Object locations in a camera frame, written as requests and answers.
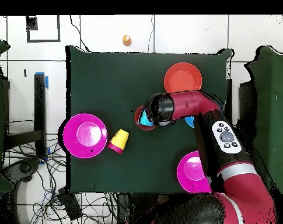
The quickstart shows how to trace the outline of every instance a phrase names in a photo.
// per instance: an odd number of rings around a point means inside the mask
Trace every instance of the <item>floor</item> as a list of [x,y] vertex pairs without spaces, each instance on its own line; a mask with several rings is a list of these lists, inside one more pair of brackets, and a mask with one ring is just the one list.
[[[4,76],[11,82],[9,95],[10,121],[33,120],[33,78],[36,72],[48,76],[46,89],[47,146],[54,152],[57,131],[65,119],[65,46],[82,47],[80,38],[91,51],[137,51],[156,53],[217,53],[223,48],[232,48],[231,78],[233,80],[233,123],[239,116],[238,87],[250,80],[244,64],[252,61],[256,49],[271,45],[283,53],[283,15],[118,15],[118,16],[60,16],[60,42],[28,43],[25,16],[0,16],[0,39],[11,46],[0,57]],[[57,16],[37,16],[38,30],[30,32],[32,40],[55,40],[58,38]],[[132,38],[132,44],[122,44],[123,35]],[[33,130],[33,123],[14,122],[10,132]],[[10,150],[5,164],[18,160],[19,154]],[[57,159],[65,161],[65,153],[55,152]],[[53,160],[48,161],[58,167]],[[57,188],[65,185],[64,167],[60,166],[53,176]],[[29,224],[39,204],[47,199],[41,185],[50,188],[50,179],[45,164],[39,165],[40,176],[36,173],[32,181],[22,183],[18,193],[18,214],[21,224]],[[109,214],[103,203],[103,194],[78,194],[79,203],[85,214],[78,221],[64,219],[63,224],[96,224],[87,216]],[[111,217],[105,218],[111,223]],[[47,220],[46,224],[61,224]]]

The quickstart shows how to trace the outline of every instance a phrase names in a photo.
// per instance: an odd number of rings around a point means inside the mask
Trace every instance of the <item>magenta plate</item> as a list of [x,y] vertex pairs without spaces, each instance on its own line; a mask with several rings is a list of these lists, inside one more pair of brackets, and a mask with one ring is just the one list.
[[98,155],[107,143],[104,123],[92,114],[77,114],[67,122],[62,134],[66,149],[78,158]]
[[207,178],[200,162],[198,151],[191,152],[182,158],[177,167],[177,179],[184,190],[189,193],[210,193]]

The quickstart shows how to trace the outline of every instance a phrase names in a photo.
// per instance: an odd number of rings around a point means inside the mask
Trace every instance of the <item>dark green table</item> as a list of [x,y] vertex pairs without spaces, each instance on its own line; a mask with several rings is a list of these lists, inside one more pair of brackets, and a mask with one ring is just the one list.
[[98,116],[107,127],[108,142],[119,129],[130,133],[121,155],[105,147],[91,159],[71,156],[71,191],[183,192],[176,168],[184,155],[197,150],[194,129],[179,120],[172,127],[143,131],[135,124],[135,111],[151,95],[165,92],[164,75],[178,62],[195,65],[202,74],[202,90],[225,101],[226,63],[231,55],[229,49],[205,55],[88,53],[68,47],[71,116]]

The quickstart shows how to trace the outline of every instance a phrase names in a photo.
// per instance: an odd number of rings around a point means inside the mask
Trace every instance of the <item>orange plate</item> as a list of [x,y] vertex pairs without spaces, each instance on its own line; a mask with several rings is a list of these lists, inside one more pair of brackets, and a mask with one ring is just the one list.
[[168,93],[198,90],[202,79],[200,71],[187,62],[179,62],[169,68],[164,77],[164,88]]

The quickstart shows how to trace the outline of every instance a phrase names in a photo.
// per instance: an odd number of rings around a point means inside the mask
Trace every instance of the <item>red robot arm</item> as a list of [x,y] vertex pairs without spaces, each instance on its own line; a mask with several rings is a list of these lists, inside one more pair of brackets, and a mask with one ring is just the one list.
[[274,201],[218,103],[193,90],[156,94],[148,99],[145,110],[158,126],[195,117],[201,162],[212,179],[210,196],[219,199],[225,209],[222,224],[275,224]]

